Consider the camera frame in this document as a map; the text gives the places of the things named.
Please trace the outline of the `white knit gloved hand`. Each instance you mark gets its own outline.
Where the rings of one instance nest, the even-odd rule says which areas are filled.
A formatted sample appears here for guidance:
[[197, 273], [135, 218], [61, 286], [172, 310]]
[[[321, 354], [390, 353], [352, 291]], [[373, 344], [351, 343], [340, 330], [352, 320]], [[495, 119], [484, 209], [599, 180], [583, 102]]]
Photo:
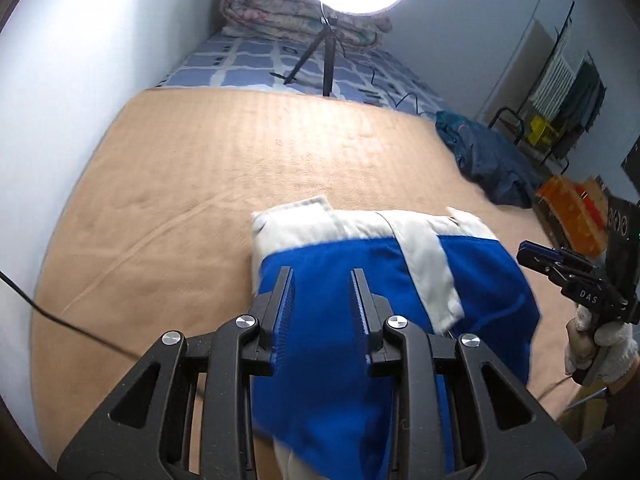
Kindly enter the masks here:
[[565, 374], [593, 370], [594, 377], [612, 386], [634, 372], [639, 363], [638, 344], [631, 324], [614, 321], [594, 327], [594, 315], [578, 306], [566, 324]]

